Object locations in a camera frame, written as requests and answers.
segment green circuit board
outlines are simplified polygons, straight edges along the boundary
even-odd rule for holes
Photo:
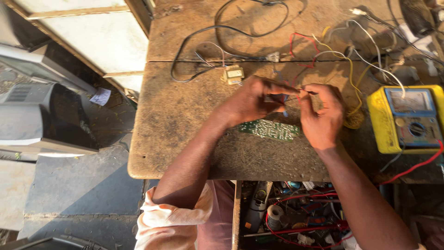
[[[293,137],[299,136],[299,127],[263,119],[239,124],[239,132],[279,141],[293,142]]]

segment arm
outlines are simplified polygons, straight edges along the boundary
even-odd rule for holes
[[[337,140],[344,122],[344,102],[339,89],[309,84],[304,90],[306,92],[301,92],[304,134],[329,171],[360,247],[365,250],[418,249],[407,226]],[[324,108],[314,112],[308,93],[319,94]]]
[[[193,209],[208,177],[211,153],[225,130],[271,112],[284,111],[283,104],[264,102],[266,95],[281,93],[294,95],[299,92],[265,78],[249,77],[233,96],[214,110],[176,157],[160,180],[153,202]]]

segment worn wooden table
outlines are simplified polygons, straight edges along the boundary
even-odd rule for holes
[[[219,78],[220,69],[204,73],[188,83],[178,83],[170,77],[171,62],[183,39],[189,34],[214,24],[217,10],[226,0],[159,0],[156,2],[155,19],[151,24],[150,44],[144,83],[140,93],[139,106],[135,120],[135,130],[131,143],[128,173],[134,178],[160,178],[175,156],[194,136],[211,111],[224,99],[235,92],[239,86],[227,85]],[[386,0],[332,0],[332,1],[285,1],[289,7],[289,17],[285,26],[262,38],[248,38],[231,30],[217,30],[221,44],[230,52],[243,55],[266,55],[281,53],[281,62],[254,62],[226,57],[236,61],[244,68],[246,76],[259,75],[278,79],[273,70],[282,72],[284,79],[291,81],[309,64],[316,50],[313,43],[296,37],[293,42],[294,58],[289,56],[289,36],[299,32],[321,36],[326,26],[344,27],[350,18],[358,20],[365,28],[370,26],[376,32],[381,27],[356,18],[349,9],[364,5],[383,20],[391,19],[386,8]],[[401,17],[396,1],[393,11]],[[262,7],[249,0],[237,0],[222,13],[218,24],[236,27],[249,33],[264,33],[282,21],[285,8],[280,5]],[[220,50],[203,41],[215,42],[215,31],[209,30],[195,35],[186,44],[176,64],[175,75],[187,79],[204,68],[194,54],[196,47],[208,61],[221,61]],[[333,34],[329,45],[344,51],[352,40],[365,39],[365,33],[358,28],[340,30]],[[320,50],[327,50],[319,45]],[[339,87],[349,108],[358,105],[354,89],[349,83],[349,62],[337,61],[330,54],[318,58],[314,69],[305,70],[296,84],[328,83]],[[366,65],[354,62],[353,79],[357,81]],[[434,84],[437,79],[427,78],[427,69],[417,64],[423,82]],[[360,112],[365,120],[359,129],[343,128],[341,140],[356,163],[374,182],[387,180],[395,173],[408,169],[413,164],[428,158],[424,156],[402,156],[384,174],[379,169],[394,155],[383,155],[377,151],[373,129],[368,116],[365,99],[380,86],[365,76],[360,89],[364,106]],[[314,107],[321,103],[314,99]],[[289,117],[274,113],[269,120],[301,126],[297,100],[287,102]],[[215,149],[210,171],[211,179],[227,180],[292,180],[292,181],[329,181],[328,172],[316,155],[307,139],[301,135],[293,143],[285,143],[239,133],[237,127],[227,130]],[[427,166],[423,170],[403,178],[408,183],[443,183],[441,169]]]

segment forearm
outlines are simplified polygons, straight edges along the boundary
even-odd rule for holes
[[[340,145],[318,150],[327,166],[347,221],[366,250],[414,250],[407,226]]]
[[[225,117],[217,110],[213,112],[164,173],[154,203],[194,208],[208,178],[211,154],[226,128]]]

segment yellow multimeter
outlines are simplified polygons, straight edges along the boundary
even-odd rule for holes
[[[443,140],[444,92],[438,85],[384,86],[367,98],[381,153],[434,153]]]

